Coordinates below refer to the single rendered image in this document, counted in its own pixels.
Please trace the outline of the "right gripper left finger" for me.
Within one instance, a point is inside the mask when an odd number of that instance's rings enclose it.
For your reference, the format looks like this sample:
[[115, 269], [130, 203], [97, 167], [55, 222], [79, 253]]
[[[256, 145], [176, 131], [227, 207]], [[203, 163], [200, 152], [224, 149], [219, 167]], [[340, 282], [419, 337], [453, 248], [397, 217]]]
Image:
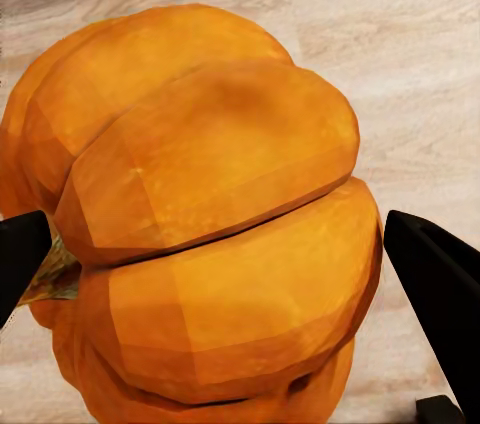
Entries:
[[50, 227], [42, 209], [0, 219], [0, 330], [51, 247]]

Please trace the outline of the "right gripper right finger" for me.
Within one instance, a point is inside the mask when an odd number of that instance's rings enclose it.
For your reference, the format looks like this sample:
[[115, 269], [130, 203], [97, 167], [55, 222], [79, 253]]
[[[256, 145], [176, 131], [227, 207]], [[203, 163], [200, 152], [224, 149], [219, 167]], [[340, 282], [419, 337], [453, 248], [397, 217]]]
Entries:
[[383, 249], [460, 405], [480, 424], [480, 251], [436, 223], [389, 211]]

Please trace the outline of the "pumpkin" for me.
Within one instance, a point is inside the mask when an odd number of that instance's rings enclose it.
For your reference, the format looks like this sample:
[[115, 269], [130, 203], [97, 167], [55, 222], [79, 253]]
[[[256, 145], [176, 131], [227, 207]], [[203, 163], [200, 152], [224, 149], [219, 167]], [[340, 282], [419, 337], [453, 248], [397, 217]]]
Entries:
[[9, 95], [0, 216], [52, 247], [17, 307], [99, 424], [325, 424], [380, 287], [358, 118], [256, 21], [91, 23]]

